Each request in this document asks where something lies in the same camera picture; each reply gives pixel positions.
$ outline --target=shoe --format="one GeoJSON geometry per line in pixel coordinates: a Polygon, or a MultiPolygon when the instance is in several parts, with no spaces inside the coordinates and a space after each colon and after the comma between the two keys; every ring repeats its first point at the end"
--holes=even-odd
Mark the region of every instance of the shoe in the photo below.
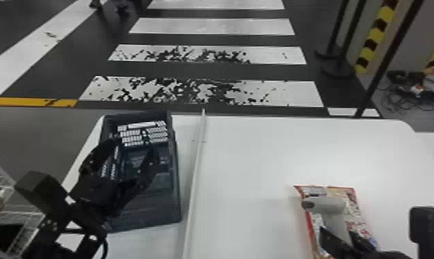
{"type": "Polygon", "coordinates": [[[88,7],[93,8],[93,9],[101,9],[103,7],[103,5],[101,5],[100,2],[91,2],[88,7]]]}
{"type": "Polygon", "coordinates": [[[128,6],[118,6],[117,7],[117,14],[119,14],[119,16],[128,16],[129,12],[127,11],[128,6]]]}

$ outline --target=black plastic crate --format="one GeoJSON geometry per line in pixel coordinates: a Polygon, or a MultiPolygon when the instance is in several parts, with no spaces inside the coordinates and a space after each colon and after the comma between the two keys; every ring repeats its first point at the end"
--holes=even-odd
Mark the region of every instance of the black plastic crate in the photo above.
{"type": "Polygon", "coordinates": [[[111,137],[121,137],[120,149],[129,167],[112,170],[106,163],[100,177],[118,182],[136,177],[136,165],[146,155],[149,145],[160,154],[161,167],[148,189],[129,202],[118,218],[108,220],[111,232],[140,229],[180,222],[180,182],[175,131],[170,112],[141,112],[105,116],[100,142],[111,137]]]}

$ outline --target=stanchion base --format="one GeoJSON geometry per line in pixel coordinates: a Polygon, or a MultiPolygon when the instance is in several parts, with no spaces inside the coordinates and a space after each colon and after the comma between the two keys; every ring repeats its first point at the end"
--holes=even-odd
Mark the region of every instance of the stanchion base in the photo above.
{"type": "Polygon", "coordinates": [[[344,61],[344,65],[338,67],[337,63],[324,62],[322,64],[322,72],[334,79],[350,79],[355,76],[355,69],[344,61]]]}
{"type": "Polygon", "coordinates": [[[341,49],[338,46],[335,45],[331,52],[327,52],[327,49],[328,43],[322,43],[316,48],[315,55],[319,59],[339,59],[339,56],[341,55],[341,49]]]}

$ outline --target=snack package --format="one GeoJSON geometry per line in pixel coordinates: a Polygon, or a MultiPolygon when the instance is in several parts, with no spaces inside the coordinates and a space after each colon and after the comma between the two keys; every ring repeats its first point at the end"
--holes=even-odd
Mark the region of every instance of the snack package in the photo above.
{"type": "MultiPolygon", "coordinates": [[[[354,231],[363,238],[366,238],[372,245],[378,248],[378,242],[370,234],[365,220],[362,217],[360,208],[357,203],[357,196],[353,188],[346,187],[322,187],[322,186],[294,186],[300,193],[302,199],[311,196],[326,196],[333,198],[341,198],[346,203],[344,210],[344,220],[346,221],[349,231],[354,231]]],[[[305,212],[307,220],[307,229],[309,230],[310,243],[312,244],[313,259],[333,259],[325,250],[320,247],[318,238],[320,237],[320,227],[324,227],[322,216],[305,212]]]]}

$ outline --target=robotic arm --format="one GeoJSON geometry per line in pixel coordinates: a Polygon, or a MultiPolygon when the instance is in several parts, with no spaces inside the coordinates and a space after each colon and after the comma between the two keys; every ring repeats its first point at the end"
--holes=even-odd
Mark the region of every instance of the robotic arm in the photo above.
{"type": "Polygon", "coordinates": [[[109,158],[113,161],[112,170],[128,166],[121,155],[119,140],[111,138],[100,143],[82,162],[79,180],[70,193],[56,179],[39,172],[28,172],[16,183],[14,188],[46,214],[38,234],[23,255],[24,259],[90,259],[102,245],[102,258],[106,257],[108,245],[104,224],[108,218],[119,216],[131,199],[151,185],[160,163],[158,152],[150,145],[136,178],[119,182],[101,177],[99,172],[106,170],[109,158]],[[65,200],[68,196],[75,203],[68,204],[65,200]],[[80,228],[68,229],[71,222],[80,228]],[[61,234],[83,235],[76,251],[56,242],[61,234]]]}

